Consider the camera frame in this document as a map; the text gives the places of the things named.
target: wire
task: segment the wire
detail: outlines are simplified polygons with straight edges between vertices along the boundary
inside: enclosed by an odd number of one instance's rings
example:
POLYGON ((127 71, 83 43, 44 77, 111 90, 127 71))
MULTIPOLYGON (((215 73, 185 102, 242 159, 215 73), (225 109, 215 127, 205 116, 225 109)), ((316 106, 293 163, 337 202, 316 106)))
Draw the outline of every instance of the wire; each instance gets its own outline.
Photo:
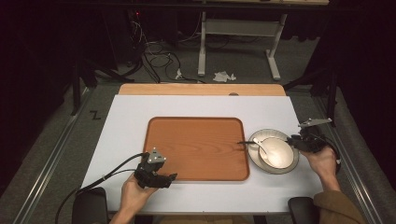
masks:
POLYGON ((81 189, 81 186, 78 186, 77 188, 73 189, 62 201, 61 205, 58 208, 58 211, 56 212, 56 216, 55 216, 55 224, 58 224, 58 219, 59 219, 59 215, 61 214, 62 208, 64 207, 64 204, 67 202, 67 200, 74 194, 74 195, 79 195, 80 193, 83 193, 89 189, 94 188, 95 186, 101 184, 102 182, 104 182, 105 180, 108 180, 111 176, 113 175, 117 175, 123 172, 127 172, 127 171, 135 171, 135 169, 127 169, 127 170, 122 170, 122 171, 118 171, 123 165, 125 165, 128 161, 131 161, 137 157, 140 156, 144 156, 147 155, 148 152, 145 153, 139 153, 136 154, 130 158, 128 158, 126 161, 124 161, 123 163, 121 163, 119 166, 117 166, 114 170, 112 170, 110 173, 108 173, 107 175, 103 176, 102 178, 96 180, 95 182, 93 182, 92 184, 90 184, 89 186, 81 189))
POLYGON ((64 204, 67 202, 67 200, 73 195, 76 194, 76 192, 78 191, 80 186, 78 186, 77 188, 73 189, 62 201, 61 205, 58 208, 58 211, 56 212, 56 216, 55 216, 55 224, 58 224, 58 220, 59 220, 59 215, 61 214, 62 208, 64 207, 64 204))

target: wooden tray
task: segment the wooden tray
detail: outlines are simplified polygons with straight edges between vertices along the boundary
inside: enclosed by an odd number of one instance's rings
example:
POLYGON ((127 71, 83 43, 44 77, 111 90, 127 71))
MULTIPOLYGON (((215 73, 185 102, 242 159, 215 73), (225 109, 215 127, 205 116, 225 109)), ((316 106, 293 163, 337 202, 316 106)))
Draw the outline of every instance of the wooden tray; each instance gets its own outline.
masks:
POLYGON ((166 158, 159 174, 177 180, 241 181, 249 176, 241 120, 156 117, 149 121, 144 151, 154 147, 166 158))

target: white table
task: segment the white table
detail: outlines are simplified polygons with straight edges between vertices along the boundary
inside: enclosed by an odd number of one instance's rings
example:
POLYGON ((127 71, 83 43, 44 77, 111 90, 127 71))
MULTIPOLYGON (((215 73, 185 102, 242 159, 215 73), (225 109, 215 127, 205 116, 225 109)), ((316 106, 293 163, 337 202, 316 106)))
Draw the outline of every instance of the white table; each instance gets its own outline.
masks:
MULTIPOLYGON (((239 118, 246 139, 260 129, 276 129, 287 135, 300 130, 287 96, 116 95, 82 187, 142 152, 148 122, 159 116, 239 118)), ((123 168, 134 169, 138 163, 136 159, 123 168)), ((141 214, 286 213, 289 198, 321 192, 318 177, 305 157, 284 175, 268 174, 251 159, 249 169, 249 178, 242 182, 175 181, 169 189, 152 195, 141 214)), ((115 175, 100 185, 106 190, 109 211, 118 210, 120 188, 130 174, 115 175)))

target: spoon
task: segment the spoon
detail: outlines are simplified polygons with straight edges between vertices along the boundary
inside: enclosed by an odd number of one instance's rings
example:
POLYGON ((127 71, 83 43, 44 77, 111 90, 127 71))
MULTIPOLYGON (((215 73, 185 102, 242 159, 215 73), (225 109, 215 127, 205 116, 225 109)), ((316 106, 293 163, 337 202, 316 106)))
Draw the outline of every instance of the spoon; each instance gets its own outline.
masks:
POLYGON ((257 145, 259 145, 259 147, 262 148, 262 150, 264 150, 264 152, 267 156, 267 158, 264 158, 264 159, 267 159, 271 163, 271 165, 274 166, 275 168, 282 169, 282 168, 286 168, 291 165, 292 157, 290 155, 288 155, 289 153, 287 151, 282 150, 283 148, 268 149, 257 138, 253 138, 253 142, 255 142, 257 145))

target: white stand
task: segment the white stand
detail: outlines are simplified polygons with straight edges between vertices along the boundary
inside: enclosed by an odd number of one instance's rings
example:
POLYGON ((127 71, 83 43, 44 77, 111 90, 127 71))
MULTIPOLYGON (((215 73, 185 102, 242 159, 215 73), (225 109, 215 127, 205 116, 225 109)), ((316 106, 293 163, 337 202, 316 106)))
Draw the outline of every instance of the white stand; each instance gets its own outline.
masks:
POLYGON ((285 26, 287 14, 282 14, 280 21, 237 21, 206 19, 206 13, 202 12, 201 47, 198 61, 198 77, 205 76, 205 36, 212 35, 252 35, 273 36, 274 42, 271 49, 266 51, 266 57, 270 65, 274 80, 280 80, 280 75, 275 62, 275 52, 280 36, 285 26))

